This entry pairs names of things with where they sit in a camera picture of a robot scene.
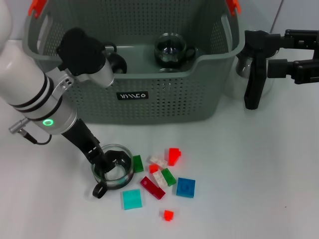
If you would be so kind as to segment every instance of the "red lego brick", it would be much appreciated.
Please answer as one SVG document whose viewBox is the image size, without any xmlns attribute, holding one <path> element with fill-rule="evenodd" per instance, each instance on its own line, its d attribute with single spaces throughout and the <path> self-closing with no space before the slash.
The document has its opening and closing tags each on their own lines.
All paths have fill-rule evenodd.
<svg viewBox="0 0 319 239">
<path fill-rule="evenodd" d="M 165 221 L 169 222 L 169 221 L 173 220 L 173 217 L 174 217 L 174 212 L 168 211 L 168 210 L 164 211 L 164 219 L 165 219 Z"/>
<path fill-rule="evenodd" d="M 150 165 L 150 173 L 155 173 L 159 170 L 159 166 L 156 164 Z"/>
<path fill-rule="evenodd" d="M 181 151 L 179 148 L 170 148 L 168 151 L 168 165 L 175 166 L 179 157 L 181 157 Z"/>
<path fill-rule="evenodd" d="M 161 199 L 165 195 L 165 192 L 157 187 L 148 177 L 143 178 L 140 184 L 157 199 Z"/>
</svg>

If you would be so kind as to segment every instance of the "blue lego brick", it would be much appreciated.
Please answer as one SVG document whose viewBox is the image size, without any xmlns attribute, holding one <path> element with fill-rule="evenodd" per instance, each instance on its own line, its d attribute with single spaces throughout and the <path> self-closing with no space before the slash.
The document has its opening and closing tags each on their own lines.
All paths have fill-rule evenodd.
<svg viewBox="0 0 319 239">
<path fill-rule="evenodd" d="M 176 195 L 193 198 L 195 193 L 195 180 L 178 178 Z"/>
<path fill-rule="evenodd" d="M 141 191 L 139 189 L 123 192 L 124 210 L 141 208 L 142 199 Z"/>
</svg>

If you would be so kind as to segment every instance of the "gray basket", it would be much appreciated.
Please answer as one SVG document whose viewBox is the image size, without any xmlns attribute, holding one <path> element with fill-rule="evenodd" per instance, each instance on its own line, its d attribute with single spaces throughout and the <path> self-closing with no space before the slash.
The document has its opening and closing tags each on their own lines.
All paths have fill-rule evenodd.
<svg viewBox="0 0 319 239">
<path fill-rule="evenodd" d="M 109 88 L 87 81 L 68 91 L 80 117 L 92 123 L 169 123 L 212 116 L 234 57 L 244 46 L 238 14 L 231 16 L 225 0 L 48 0 L 38 19 L 34 14 L 26 21 L 23 49 L 44 72 L 60 64 L 55 49 L 73 27 L 101 42 L 114 42 L 127 61 L 128 73 L 115 74 Z M 161 67 L 154 59 L 154 43 L 165 32 L 178 33 L 198 48 L 196 60 L 181 73 L 157 73 Z M 143 100 L 119 101 L 116 94 L 145 91 L 149 98 Z"/>
</svg>

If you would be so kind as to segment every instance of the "basket label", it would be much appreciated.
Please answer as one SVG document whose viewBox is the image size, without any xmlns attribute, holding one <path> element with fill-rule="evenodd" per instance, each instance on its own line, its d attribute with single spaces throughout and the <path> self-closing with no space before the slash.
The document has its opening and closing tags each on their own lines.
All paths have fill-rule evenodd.
<svg viewBox="0 0 319 239">
<path fill-rule="evenodd" d="M 147 91 L 139 92 L 116 92 L 116 96 L 119 101 L 127 100 L 144 100 L 149 98 L 149 93 Z"/>
</svg>

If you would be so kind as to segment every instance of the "glass cup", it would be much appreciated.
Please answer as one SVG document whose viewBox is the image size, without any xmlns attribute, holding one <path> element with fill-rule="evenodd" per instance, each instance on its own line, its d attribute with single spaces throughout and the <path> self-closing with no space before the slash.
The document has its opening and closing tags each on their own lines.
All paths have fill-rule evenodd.
<svg viewBox="0 0 319 239">
<path fill-rule="evenodd" d="M 177 68 L 196 55 L 193 46 L 187 46 L 181 35 L 165 33 L 155 42 L 155 59 L 160 66 Z"/>
<path fill-rule="evenodd" d="M 115 168 L 104 173 L 92 164 L 91 170 L 98 184 L 93 190 L 93 196 L 102 198 L 107 190 L 116 190 L 126 186 L 134 175 L 133 156 L 131 152 L 122 145 L 109 144 L 102 147 L 108 160 L 112 160 Z"/>
</svg>

